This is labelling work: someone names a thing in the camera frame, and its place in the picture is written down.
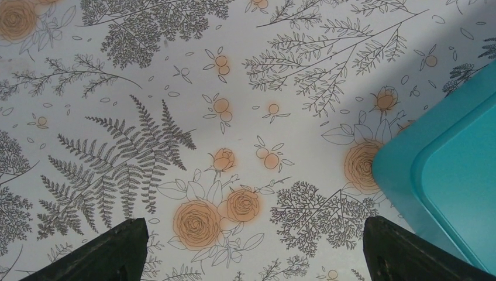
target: fern illustration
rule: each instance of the fern illustration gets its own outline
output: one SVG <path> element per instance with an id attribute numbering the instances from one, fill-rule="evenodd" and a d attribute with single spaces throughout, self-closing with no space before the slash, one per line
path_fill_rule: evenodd
<path id="1" fill-rule="evenodd" d="M 158 125 L 146 107 L 133 95 L 139 113 L 139 126 L 127 126 L 126 120 L 86 117 L 104 127 L 115 140 L 97 144 L 97 140 L 58 140 L 82 164 L 66 162 L 49 156 L 50 163 L 66 178 L 62 185 L 42 175 L 42 182 L 55 201 L 39 200 L 46 213 L 38 214 L 38 239 L 47 238 L 56 231 L 67 235 L 69 229 L 83 235 L 80 214 L 91 229 L 98 233 L 95 211 L 107 228 L 112 228 L 112 215 L 117 196 L 120 196 L 126 219 L 133 217 L 135 201 L 140 193 L 145 210 L 156 212 L 155 193 L 166 166 L 175 165 L 185 170 L 179 154 L 179 145 L 196 149 L 191 131 L 183 133 L 174 124 L 165 101 L 162 100 L 163 118 Z"/>
<path id="2" fill-rule="evenodd" d="M 378 214 L 375 203 L 370 198 L 359 201 L 341 190 L 328 198 L 317 191 L 304 181 L 277 191 L 278 207 L 271 208 L 270 221 L 281 224 L 277 231 L 281 242 L 287 249 L 297 247 L 310 257 L 315 256 L 323 235 L 328 236 L 333 248 L 354 249 L 356 241 L 363 237 L 365 219 Z"/>
<path id="3" fill-rule="evenodd" d="M 209 28 L 207 15 L 227 19 L 233 0 L 81 0 L 84 26 L 108 25 L 102 43 L 115 67 L 148 67 L 160 51 L 162 37 L 201 39 Z"/>

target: branch illustration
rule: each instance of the branch illustration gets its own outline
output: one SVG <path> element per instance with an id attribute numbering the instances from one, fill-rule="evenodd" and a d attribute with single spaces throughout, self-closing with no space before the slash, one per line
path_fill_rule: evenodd
<path id="1" fill-rule="evenodd" d="M 58 77 L 58 82 L 54 83 L 55 85 L 52 86 L 52 89 L 59 96 L 64 94 L 66 86 L 76 81 L 84 81 L 87 77 L 97 77 L 97 79 L 89 80 L 87 85 L 83 86 L 82 96 L 84 98 L 88 97 L 88 93 L 95 92 L 97 87 L 112 85 L 118 79 L 131 82 L 141 88 L 140 85 L 130 79 L 105 72 L 105 62 L 97 59 L 96 63 L 94 63 L 93 55 L 76 54 L 74 64 L 71 67 L 63 65 L 60 59 L 47 58 L 45 63 L 52 70 L 51 74 L 45 75 L 41 73 L 36 75 L 34 71 L 26 70 L 21 73 L 13 73 L 13 77 L 16 79 L 14 84 L 11 84 L 8 80 L 0 81 L 0 100 L 6 101 L 12 95 L 19 93 L 21 86 L 32 87 L 29 91 L 32 97 L 41 95 L 45 87 L 52 84 L 52 79 L 55 77 Z"/>

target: petal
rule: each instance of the petal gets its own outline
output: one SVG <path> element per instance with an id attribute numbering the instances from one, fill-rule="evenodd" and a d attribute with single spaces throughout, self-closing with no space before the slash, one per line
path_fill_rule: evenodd
<path id="1" fill-rule="evenodd" d="M 223 218 L 229 218 L 227 201 L 222 201 L 219 204 L 219 206 L 217 207 L 217 213 L 219 213 L 219 215 Z"/>

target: leafy sprig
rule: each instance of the leafy sprig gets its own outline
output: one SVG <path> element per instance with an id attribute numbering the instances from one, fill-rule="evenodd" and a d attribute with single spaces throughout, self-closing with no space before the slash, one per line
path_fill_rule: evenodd
<path id="1" fill-rule="evenodd" d="M 112 85 L 118 79 L 126 80 L 141 88 L 130 79 L 107 73 L 104 71 L 105 62 L 97 59 L 93 61 L 93 55 L 76 54 L 74 64 L 65 66 L 61 59 L 47 58 L 45 63 L 49 65 L 50 74 L 36 74 L 34 71 L 25 70 L 23 72 L 13 73 L 15 83 L 9 80 L 0 81 L 0 100 L 6 101 L 9 97 L 19 93 L 21 86 L 24 88 L 31 87 L 29 94 L 34 97 L 41 95 L 46 86 L 52 84 L 53 92 L 62 96 L 66 87 L 76 81 L 84 81 L 87 77 L 95 77 L 96 80 L 90 79 L 87 85 L 83 86 L 82 96 L 87 98 L 89 93 L 94 93 L 98 87 Z M 53 78 L 57 77 L 57 82 L 53 83 Z"/>
<path id="2" fill-rule="evenodd" d="M 296 247 L 310 257 L 315 256 L 322 235 L 328 236 L 333 248 L 354 249 L 363 237 L 365 219 L 378 214 L 375 203 L 370 198 L 359 201 L 341 190 L 328 198 L 317 191 L 304 181 L 277 191 L 278 207 L 271 208 L 270 221 L 281 224 L 277 231 L 281 242 L 287 249 Z"/>

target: twig illustration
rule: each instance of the twig illustration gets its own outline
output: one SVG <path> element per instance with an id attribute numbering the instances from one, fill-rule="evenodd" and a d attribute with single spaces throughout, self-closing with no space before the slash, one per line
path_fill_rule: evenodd
<path id="1" fill-rule="evenodd" d="M 269 42 L 272 52 L 266 50 L 259 57 L 247 59 L 243 63 L 245 68 L 249 68 L 249 84 L 253 89 L 262 91 L 282 91 L 287 86 L 287 80 L 294 77 L 294 84 L 299 87 L 297 95 L 308 95 L 312 100 L 305 103 L 303 109 L 315 111 L 314 116 L 322 116 L 322 113 L 328 116 L 326 107 L 335 111 L 333 103 L 340 103 L 338 96 L 344 94 L 339 84 L 346 81 L 350 59 L 356 57 L 352 67 L 357 68 L 357 75 L 370 72 L 384 58 L 388 62 L 395 61 L 404 53 L 402 48 L 406 48 L 406 39 L 399 35 L 400 27 L 426 11 L 413 14 L 379 32 L 372 32 L 369 25 L 362 27 L 359 20 L 353 22 L 347 18 L 346 21 L 329 20 L 321 26 L 325 32 L 337 33 L 335 38 L 325 35 L 314 38 L 295 32 L 292 36 L 278 35 Z M 379 42 L 377 36 L 386 32 L 391 32 L 389 39 L 385 43 Z M 342 40 L 352 43 L 340 50 L 333 50 L 334 45 Z M 342 53 L 347 55 L 347 59 L 336 61 L 335 57 Z M 329 67 L 329 61 L 334 62 L 335 66 Z"/>
<path id="2" fill-rule="evenodd" d="M 55 78 L 58 78 L 58 81 L 54 83 L 52 89 L 55 94 L 60 96 L 64 94 L 66 86 L 76 81 L 84 81 L 87 77 L 97 77 L 97 79 L 89 80 L 87 85 L 83 86 L 82 96 L 84 98 L 88 96 L 88 93 L 95 92 L 97 87 L 112 85 L 118 79 L 126 80 L 141 88 L 130 79 L 105 72 L 105 62 L 100 61 L 100 59 L 93 62 L 93 55 L 76 54 L 74 64 L 70 67 L 63 65 L 60 59 L 47 58 L 45 63 L 52 70 L 50 74 L 40 73 L 37 75 L 34 71 L 26 70 L 21 73 L 13 73 L 16 83 L 11 84 L 8 80 L 0 81 L 0 100 L 6 101 L 13 94 L 19 93 L 21 86 L 32 87 L 29 91 L 32 97 L 41 95 L 45 87 L 52 84 L 52 79 Z"/>
<path id="3" fill-rule="evenodd" d="M 126 126 L 126 121 L 112 118 L 87 117 L 88 120 L 103 126 L 116 139 L 114 145 L 97 140 L 69 139 L 63 135 L 58 140 L 70 153 L 89 165 L 66 162 L 49 156 L 50 163 L 67 179 L 70 185 L 60 185 L 42 176 L 42 182 L 56 201 L 39 200 L 47 213 L 38 214 L 38 239 L 47 238 L 55 231 L 67 235 L 72 229 L 78 234 L 81 230 L 81 212 L 87 223 L 98 233 L 95 225 L 95 208 L 99 210 L 107 228 L 112 227 L 112 209 L 116 192 L 119 190 L 125 218 L 133 217 L 138 185 L 141 187 L 142 202 L 146 210 L 155 213 L 154 195 L 160 176 L 165 175 L 166 166 L 174 164 L 185 170 L 179 156 L 179 145 L 196 149 L 190 132 L 183 133 L 174 124 L 166 103 L 162 100 L 163 113 L 160 125 L 156 125 L 146 107 L 134 96 L 140 116 L 141 130 L 134 132 L 135 126 Z"/>

